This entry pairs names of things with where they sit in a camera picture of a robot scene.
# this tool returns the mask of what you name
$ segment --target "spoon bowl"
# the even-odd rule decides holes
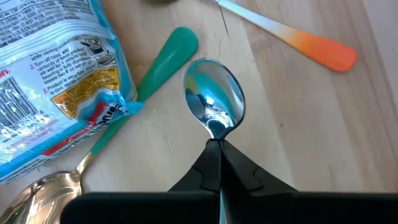
[[[237,79],[221,63],[209,58],[194,61],[183,86],[188,107],[211,138],[224,139],[241,124],[246,100]]]

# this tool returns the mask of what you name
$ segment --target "wood grain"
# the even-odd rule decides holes
[[[236,0],[271,19],[354,47],[358,62],[333,73],[266,31],[207,1],[104,1],[138,83],[169,34],[187,26],[195,58],[223,62],[247,99],[228,140],[299,190],[398,190],[398,3],[395,0]],[[131,118],[85,176],[86,191],[166,191],[209,138],[183,94],[187,65]],[[94,139],[28,176],[0,186],[0,213],[27,184],[72,170]]]

